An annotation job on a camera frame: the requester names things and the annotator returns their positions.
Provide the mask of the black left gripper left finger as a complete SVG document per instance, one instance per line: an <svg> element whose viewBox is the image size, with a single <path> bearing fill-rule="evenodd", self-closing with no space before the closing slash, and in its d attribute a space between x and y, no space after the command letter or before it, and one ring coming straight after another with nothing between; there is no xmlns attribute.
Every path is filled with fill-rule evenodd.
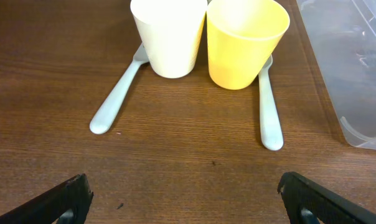
<svg viewBox="0 0 376 224"><path fill-rule="evenodd" d="M85 174L78 174L0 216L0 223L80 223L93 199Z"/></svg>

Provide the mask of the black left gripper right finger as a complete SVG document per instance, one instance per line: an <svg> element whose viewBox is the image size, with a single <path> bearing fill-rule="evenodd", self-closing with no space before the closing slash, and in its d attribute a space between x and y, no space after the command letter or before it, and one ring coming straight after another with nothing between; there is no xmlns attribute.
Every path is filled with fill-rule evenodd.
<svg viewBox="0 0 376 224"><path fill-rule="evenodd" d="M376 214L335 194L297 172L285 172L278 193L291 224L373 224Z"/></svg>

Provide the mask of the pale plastic spoon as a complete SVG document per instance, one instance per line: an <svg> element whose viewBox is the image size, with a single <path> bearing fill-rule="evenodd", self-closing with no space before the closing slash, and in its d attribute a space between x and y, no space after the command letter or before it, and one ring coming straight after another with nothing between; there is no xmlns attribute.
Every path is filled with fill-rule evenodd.
<svg viewBox="0 0 376 224"><path fill-rule="evenodd" d="M283 133L271 89L269 69L273 57L270 55L258 74L260 92L260 134L263 145L271 150L278 151L283 147Z"/></svg>

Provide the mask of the pale plastic fork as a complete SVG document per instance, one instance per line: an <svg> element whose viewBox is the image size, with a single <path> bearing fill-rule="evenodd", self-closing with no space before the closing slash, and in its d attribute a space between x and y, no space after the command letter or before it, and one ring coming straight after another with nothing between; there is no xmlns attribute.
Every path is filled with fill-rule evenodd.
<svg viewBox="0 0 376 224"><path fill-rule="evenodd" d="M148 55L141 43L129 67L90 121L89 128L92 133L104 134L111 128L137 71L140 66L148 62Z"/></svg>

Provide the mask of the yellow plastic cup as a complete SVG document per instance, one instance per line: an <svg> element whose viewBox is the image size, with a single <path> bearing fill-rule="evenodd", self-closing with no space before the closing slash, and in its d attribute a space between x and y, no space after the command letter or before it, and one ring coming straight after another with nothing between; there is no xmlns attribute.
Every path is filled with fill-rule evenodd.
<svg viewBox="0 0 376 224"><path fill-rule="evenodd" d="M256 78L290 18L274 0L213 0L207 7L209 75L218 86L241 90Z"/></svg>

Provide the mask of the white plastic cup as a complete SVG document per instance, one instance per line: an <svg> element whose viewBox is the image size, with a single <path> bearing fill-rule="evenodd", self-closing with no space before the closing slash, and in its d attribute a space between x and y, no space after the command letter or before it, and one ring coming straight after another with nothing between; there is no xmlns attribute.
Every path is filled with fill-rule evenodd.
<svg viewBox="0 0 376 224"><path fill-rule="evenodd" d="M132 0L130 9L152 69L164 78L189 74L197 59L206 0Z"/></svg>

